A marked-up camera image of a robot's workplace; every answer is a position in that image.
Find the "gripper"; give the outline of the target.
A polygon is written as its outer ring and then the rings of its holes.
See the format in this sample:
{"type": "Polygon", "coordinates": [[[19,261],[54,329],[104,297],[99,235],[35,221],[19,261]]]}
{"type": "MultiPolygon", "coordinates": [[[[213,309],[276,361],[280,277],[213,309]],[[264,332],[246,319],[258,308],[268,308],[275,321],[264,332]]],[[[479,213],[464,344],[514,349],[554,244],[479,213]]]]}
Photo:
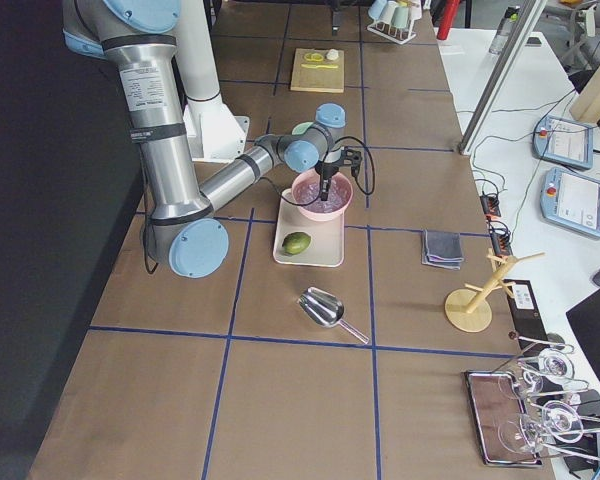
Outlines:
{"type": "MultiPolygon", "coordinates": [[[[339,32],[339,12],[331,12],[331,35],[337,36],[339,32]]],[[[340,168],[349,167],[354,179],[358,178],[362,163],[362,153],[349,146],[342,147],[338,152],[333,151],[335,158],[331,161],[319,161],[315,171],[323,178],[320,180],[319,198],[327,201],[331,186],[331,177],[339,172],[340,168]]]]}

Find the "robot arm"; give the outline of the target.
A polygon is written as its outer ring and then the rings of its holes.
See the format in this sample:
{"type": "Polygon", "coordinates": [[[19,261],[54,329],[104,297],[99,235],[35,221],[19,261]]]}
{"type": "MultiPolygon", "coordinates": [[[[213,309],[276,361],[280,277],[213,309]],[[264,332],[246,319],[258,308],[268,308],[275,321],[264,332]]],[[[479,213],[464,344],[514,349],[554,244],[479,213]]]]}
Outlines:
{"type": "Polygon", "coordinates": [[[344,109],[326,103],[299,135],[264,135],[251,148],[224,104],[199,1],[66,1],[64,37],[76,53],[114,63],[154,207],[143,247],[178,275],[224,261],[228,233],[214,213],[280,164],[324,180],[337,171],[344,109]]]}
{"type": "Polygon", "coordinates": [[[350,8],[369,6],[369,0],[325,0],[331,12],[331,34],[336,36],[344,22],[344,12],[350,8]]]}

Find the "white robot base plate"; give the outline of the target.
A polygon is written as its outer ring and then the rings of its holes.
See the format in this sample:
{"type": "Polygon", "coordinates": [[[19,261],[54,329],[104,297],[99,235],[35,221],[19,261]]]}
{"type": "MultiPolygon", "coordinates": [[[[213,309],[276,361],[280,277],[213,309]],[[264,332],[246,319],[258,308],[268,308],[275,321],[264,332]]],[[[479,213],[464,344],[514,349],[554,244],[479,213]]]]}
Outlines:
{"type": "Polygon", "coordinates": [[[188,100],[183,119],[194,161],[229,163],[244,152],[250,118],[235,116],[222,100],[188,100]]]}

